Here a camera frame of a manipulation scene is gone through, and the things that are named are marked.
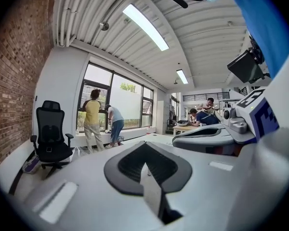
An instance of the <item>blue shirt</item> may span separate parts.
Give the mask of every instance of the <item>blue shirt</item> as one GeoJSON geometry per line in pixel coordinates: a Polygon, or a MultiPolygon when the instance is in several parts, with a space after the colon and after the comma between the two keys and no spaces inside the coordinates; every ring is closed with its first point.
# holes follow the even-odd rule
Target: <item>blue shirt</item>
{"type": "Polygon", "coordinates": [[[112,112],[112,117],[111,117],[112,122],[124,120],[123,116],[121,115],[120,111],[117,108],[113,106],[109,107],[108,113],[110,112],[112,112]]]}
{"type": "Polygon", "coordinates": [[[215,116],[209,115],[209,114],[204,113],[202,111],[200,111],[196,114],[196,121],[200,121],[201,123],[204,123],[206,125],[213,125],[213,124],[219,123],[218,119],[215,116]]]}
{"type": "Polygon", "coordinates": [[[271,0],[235,0],[273,79],[289,55],[289,27],[271,0]]]}

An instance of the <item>blue pants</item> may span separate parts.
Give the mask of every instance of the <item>blue pants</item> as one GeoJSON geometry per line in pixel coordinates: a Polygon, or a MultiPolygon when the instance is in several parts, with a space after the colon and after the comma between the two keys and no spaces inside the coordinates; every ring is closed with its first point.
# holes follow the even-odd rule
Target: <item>blue pants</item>
{"type": "Polygon", "coordinates": [[[122,128],[124,127],[124,120],[115,121],[111,126],[111,142],[117,143],[118,137],[122,128]]]}

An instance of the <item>red brick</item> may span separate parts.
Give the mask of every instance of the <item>red brick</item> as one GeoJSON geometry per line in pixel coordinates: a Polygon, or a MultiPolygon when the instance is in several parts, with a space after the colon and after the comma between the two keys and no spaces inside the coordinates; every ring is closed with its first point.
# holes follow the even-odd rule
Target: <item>red brick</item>
{"type": "Polygon", "coordinates": [[[0,163],[29,139],[34,93],[53,48],[54,0],[17,0],[0,25],[0,163]]]}

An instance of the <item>monitor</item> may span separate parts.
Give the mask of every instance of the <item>monitor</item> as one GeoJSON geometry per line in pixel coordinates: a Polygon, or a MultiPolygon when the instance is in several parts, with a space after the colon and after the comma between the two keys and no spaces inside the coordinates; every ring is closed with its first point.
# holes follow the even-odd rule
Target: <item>monitor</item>
{"type": "Polygon", "coordinates": [[[227,66],[228,69],[243,83],[254,79],[264,78],[262,70],[248,50],[234,59],[227,66]]]}

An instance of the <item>mesh chair back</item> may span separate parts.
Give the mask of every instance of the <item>mesh chair back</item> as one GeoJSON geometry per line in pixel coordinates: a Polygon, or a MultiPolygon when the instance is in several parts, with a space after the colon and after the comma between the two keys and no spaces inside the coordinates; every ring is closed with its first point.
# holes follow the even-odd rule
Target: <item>mesh chair back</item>
{"type": "Polygon", "coordinates": [[[57,102],[45,101],[42,107],[37,108],[39,145],[52,146],[64,142],[63,119],[64,111],[57,102]]]}

